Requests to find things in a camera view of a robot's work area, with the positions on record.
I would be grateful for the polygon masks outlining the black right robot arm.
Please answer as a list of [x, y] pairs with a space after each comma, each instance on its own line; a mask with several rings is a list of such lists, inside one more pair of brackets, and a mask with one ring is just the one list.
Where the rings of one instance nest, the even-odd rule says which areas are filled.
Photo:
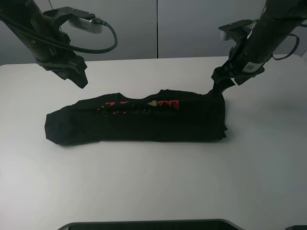
[[230, 50], [228, 60], [213, 72], [213, 92], [221, 94], [263, 73], [276, 48], [293, 36], [292, 31], [306, 19], [305, 0], [268, 0], [259, 19], [219, 27], [223, 39], [232, 39], [236, 45]]

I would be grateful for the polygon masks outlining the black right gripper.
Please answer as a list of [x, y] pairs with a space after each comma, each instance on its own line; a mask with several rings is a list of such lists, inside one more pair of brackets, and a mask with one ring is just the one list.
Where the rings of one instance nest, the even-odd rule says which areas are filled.
[[211, 76], [213, 90], [222, 94], [226, 89], [242, 85], [264, 71], [263, 50], [257, 46], [236, 45], [229, 52], [229, 60], [214, 69]]

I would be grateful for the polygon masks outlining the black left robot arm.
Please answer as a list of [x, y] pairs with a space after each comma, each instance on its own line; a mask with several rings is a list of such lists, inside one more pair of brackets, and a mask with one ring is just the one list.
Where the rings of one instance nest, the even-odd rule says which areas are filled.
[[88, 84], [83, 57], [62, 47], [70, 44], [68, 35], [33, 0], [2, 0], [0, 20], [28, 48], [39, 66], [81, 89]]

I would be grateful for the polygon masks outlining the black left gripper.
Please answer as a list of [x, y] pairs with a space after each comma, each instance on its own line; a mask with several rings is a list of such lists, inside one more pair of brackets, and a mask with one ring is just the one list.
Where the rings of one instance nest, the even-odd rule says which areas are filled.
[[85, 74], [87, 65], [84, 59], [73, 51], [50, 45], [36, 38], [31, 38], [31, 51], [36, 63], [44, 69], [66, 77], [81, 89], [88, 84]]

